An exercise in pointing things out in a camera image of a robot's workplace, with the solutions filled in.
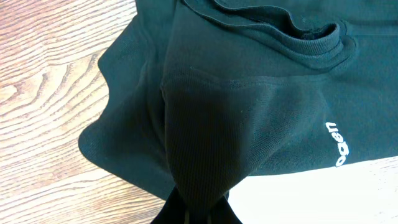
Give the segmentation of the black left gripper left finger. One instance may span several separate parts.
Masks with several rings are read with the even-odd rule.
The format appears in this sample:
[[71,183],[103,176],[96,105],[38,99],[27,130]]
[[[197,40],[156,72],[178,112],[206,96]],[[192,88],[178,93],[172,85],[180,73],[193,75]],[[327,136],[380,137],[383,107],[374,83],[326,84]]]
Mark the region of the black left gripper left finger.
[[190,215],[183,198],[175,187],[159,214],[150,224],[189,224]]

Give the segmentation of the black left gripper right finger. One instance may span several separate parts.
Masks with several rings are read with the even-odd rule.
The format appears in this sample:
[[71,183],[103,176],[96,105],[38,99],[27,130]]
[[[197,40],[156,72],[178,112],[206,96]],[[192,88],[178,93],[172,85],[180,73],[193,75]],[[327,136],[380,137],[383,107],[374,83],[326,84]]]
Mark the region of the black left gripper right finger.
[[229,195],[222,196],[210,210],[207,224],[243,224],[228,203]]

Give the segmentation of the black t-shirt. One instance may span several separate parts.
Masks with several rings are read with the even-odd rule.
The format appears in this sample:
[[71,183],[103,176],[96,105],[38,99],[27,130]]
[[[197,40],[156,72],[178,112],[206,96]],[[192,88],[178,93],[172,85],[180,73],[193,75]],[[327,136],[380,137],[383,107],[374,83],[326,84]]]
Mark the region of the black t-shirt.
[[247,176],[397,155],[397,2],[141,0],[81,134],[104,170],[205,213]]

